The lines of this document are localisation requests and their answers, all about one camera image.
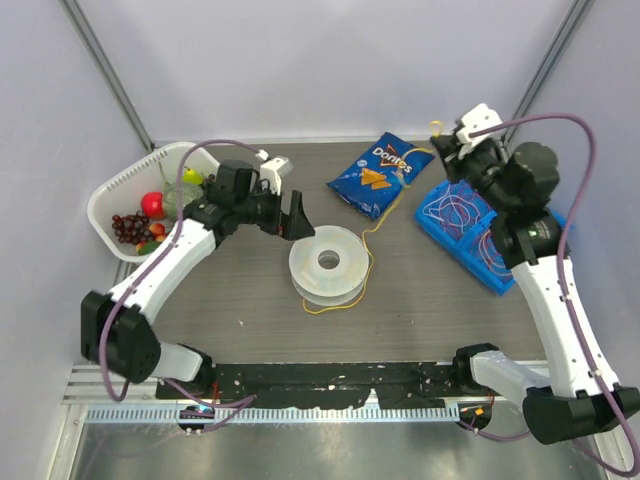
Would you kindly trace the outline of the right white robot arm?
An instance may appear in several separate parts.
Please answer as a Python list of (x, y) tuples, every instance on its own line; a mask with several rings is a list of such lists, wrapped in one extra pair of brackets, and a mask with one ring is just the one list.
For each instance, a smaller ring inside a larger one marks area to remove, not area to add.
[(568, 252), (558, 250), (564, 224), (547, 205), (559, 182), (548, 147), (526, 142), (505, 157), (497, 140), (472, 151), (453, 135), (431, 140), (447, 178), (466, 182), (495, 211), (496, 250), (521, 289), (548, 363), (540, 375), (481, 343), (457, 350), (451, 380), (465, 395), (486, 387), (520, 407), (533, 437), (544, 445), (608, 432), (639, 410), (639, 391), (624, 387), (591, 331), (575, 286)]

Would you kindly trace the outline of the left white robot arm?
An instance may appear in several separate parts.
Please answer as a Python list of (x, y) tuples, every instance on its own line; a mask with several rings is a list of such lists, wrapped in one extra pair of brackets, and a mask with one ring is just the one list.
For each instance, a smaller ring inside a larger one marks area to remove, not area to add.
[(91, 291), (84, 297), (82, 356), (132, 383), (169, 378), (190, 398), (205, 397), (213, 385), (211, 357), (159, 341), (153, 322), (180, 282), (239, 226), (257, 225), (289, 241), (314, 236), (300, 191), (292, 191), (289, 211), (281, 209), (282, 178), (290, 169), (284, 157), (274, 157), (258, 169), (239, 160), (222, 162), (206, 180), (201, 196), (184, 207), (182, 224), (138, 271), (106, 294)]

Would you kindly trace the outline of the translucent white spool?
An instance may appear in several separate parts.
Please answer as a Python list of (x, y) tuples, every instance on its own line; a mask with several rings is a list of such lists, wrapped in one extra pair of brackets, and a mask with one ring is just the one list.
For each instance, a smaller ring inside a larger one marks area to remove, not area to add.
[(322, 307), (354, 300), (370, 264), (361, 238), (335, 225), (316, 227), (314, 236), (295, 241), (288, 261), (294, 288), (304, 300)]

